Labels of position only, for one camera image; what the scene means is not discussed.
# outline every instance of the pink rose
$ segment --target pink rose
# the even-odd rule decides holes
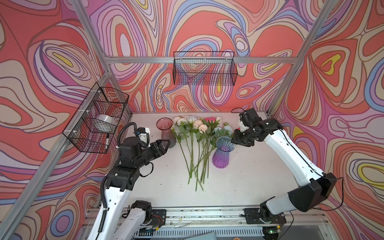
[[[205,118],[204,120],[206,120],[207,122],[215,122],[216,118],[215,117],[210,117],[210,118]]]

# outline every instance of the swirl pattern backdrop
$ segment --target swirl pattern backdrop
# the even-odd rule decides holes
[[[384,239],[384,4],[339,1],[274,117],[326,172],[344,205],[326,212],[340,239]],[[341,182],[323,209],[340,205]]]
[[[87,12],[108,56],[173,56],[233,50],[235,56],[296,56],[321,0],[95,0]],[[111,65],[133,112],[265,111],[288,64],[237,64],[230,86],[174,86],[172,64]]]
[[[0,220],[103,73],[69,0],[0,1]],[[13,239],[74,239],[115,154],[68,147]]]

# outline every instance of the pink glass vase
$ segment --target pink glass vase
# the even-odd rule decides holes
[[[171,130],[172,125],[173,122],[170,118],[160,118],[156,123],[156,127],[161,130],[161,139],[170,141],[168,148],[176,145],[176,137]]]

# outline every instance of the black wire basket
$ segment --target black wire basket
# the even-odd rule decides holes
[[[118,89],[98,86],[80,120],[63,134],[80,152],[107,153],[128,99]]]
[[[175,85],[234,86],[237,68],[233,51],[173,52]]]

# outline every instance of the black cable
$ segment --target black cable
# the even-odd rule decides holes
[[[131,205],[128,205],[127,213],[122,214],[121,217],[122,218],[127,218],[130,212],[131,212]]]
[[[131,125],[133,125],[135,136],[138,137],[136,123],[134,123],[134,122],[130,122],[130,123],[128,123],[127,125],[125,125],[125,126],[121,129],[121,131],[119,132],[119,134],[118,134],[118,139],[117,139],[118,147],[120,147],[120,139],[121,139],[121,135],[122,135],[122,133],[125,131],[125,129],[129,128],[129,126],[131,126]]]
[[[327,177],[324,177],[324,176],[321,176],[321,175],[320,175],[320,177],[325,178],[325,179],[329,179],[329,180],[339,180],[339,179],[341,179],[341,203],[340,203],[340,205],[338,207],[335,207],[334,209],[321,209],[321,208],[317,208],[317,207],[313,207],[313,209],[329,212],[329,211],[334,211],[336,209],[341,208],[341,206],[344,203],[344,177],[339,177],[339,178],[336,178],[336,179],[327,178]]]
[[[151,170],[151,172],[150,173],[148,173],[147,175],[145,175],[145,176],[143,176],[143,175],[141,175],[141,173],[140,173],[140,177],[147,177],[149,174],[151,174],[152,172],[153,172],[153,168],[154,168],[154,165],[153,165],[153,163],[152,162],[149,162],[150,164],[152,164],[152,170]]]
[[[101,220],[100,220],[100,226],[98,232],[101,233],[103,231],[104,227],[104,222],[105,218],[107,217],[107,199],[105,198],[105,182],[107,181],[108,175],[106,175],[103,180],[101,181],[100,184],[100,197],[101,197],[101,202],[103,203],[103,213],[101,215]]]
[[[244,108],[233,108],[233,109],[231,110],[231,113],[234,113],[233,110],[235,110],[235,109],[243,109],[243,111],[245,112]]]
[[[148,230],[139,230],[139,233],[151,233],[151,232],[154,232],[154,231],[156,231],[156,229],[151,228],[151,229],[148,229]]]
[[[146,132],[146,134],[147,134],[147,142],[140,141],[142,148],[146,148],[149,145],[149,133]]]
[[[287,137],[285,136],[285,134],[284,134],[284,132],[281,130],[281,129],[279,129],[280,131],[281,131],[281,133],[284,135],[284,137],[285,137],[285,140],[287,141],[287,143],[289,143],[290,144],[290,142],[288,141],[288,139],[287,139]],[[291,145],[291,147],[297,152],[297,154],[307,163],[307,165],[313,170],[313,172],[314,173],[316,173],[317,175],[319,175],[320,177],[322,177],[322,178],[325,178],[325,179],[328,179],[328,180],[339,180],[339,179],[341,179],[341,204],[340,204],[340,206],[338,206],[338,207],[335,207],[334,209],[328,209],[328,210],[326,210],[326,209],[321,209],[321,208],[317,208],[317,207],[313,207],[313,209],[317,209],[317,210],[321,210],[321,211],[334,211],[334,210],[336,210],[336,209],[339,209],[339,208],[341,208],[341,206],[343,205],[343,203],[344,203],[344,177],[339,177],[339,178],[335,178],[335,179],[333,179],[333,178],[327,178],[327,177],[325,177],[325,176],[323,176],[323,175],[321,175],[321,174],[319,174],[318,172],[316,172],[310,165],[309,165],[309,163],[303,158],[303,156],[296,150],[296,148],[294,148],[292,145]]]
[[[285,230],[285,233],[283,233],[277,240],[281,239],[288,232],[289,228],[292,226],[293,221],[295,220],[295,218],[293,217],[293,214],[291,213],[291,211],[289,211],[289,212],[292,215],[292,222],[289,225],[289,227],[287,228],[287,230]]]

